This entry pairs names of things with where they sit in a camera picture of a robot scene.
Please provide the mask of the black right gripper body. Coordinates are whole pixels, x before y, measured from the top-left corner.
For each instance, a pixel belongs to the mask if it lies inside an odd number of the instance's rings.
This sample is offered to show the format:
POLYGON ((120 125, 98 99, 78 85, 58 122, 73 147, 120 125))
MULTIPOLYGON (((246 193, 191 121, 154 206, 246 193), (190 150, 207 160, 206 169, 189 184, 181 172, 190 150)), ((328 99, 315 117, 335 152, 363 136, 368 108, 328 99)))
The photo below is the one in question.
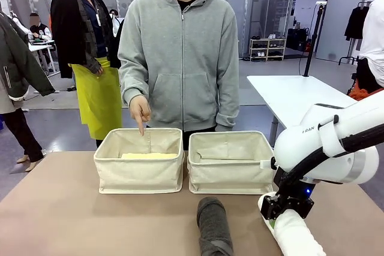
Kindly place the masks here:
POLYGON ((279 188, 274 196, 265 196, 260 212, 266 220, 276 220, 286 210, 294 210, 305 219, 314 205, 310 198, 314 184, 297 181, 279 188))

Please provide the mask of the person's right hand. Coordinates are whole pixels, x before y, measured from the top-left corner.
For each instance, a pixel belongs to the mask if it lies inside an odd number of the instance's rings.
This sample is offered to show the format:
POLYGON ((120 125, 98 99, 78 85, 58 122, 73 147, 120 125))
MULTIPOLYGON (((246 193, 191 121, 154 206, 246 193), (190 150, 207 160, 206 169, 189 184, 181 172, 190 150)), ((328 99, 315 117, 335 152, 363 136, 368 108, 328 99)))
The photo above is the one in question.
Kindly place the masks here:
POLYGON ((143 95, 135 96, 129 104, 130 115, 137 123, 141 136, 144 136, 144 124, 151 120, 151 109, 143 95))

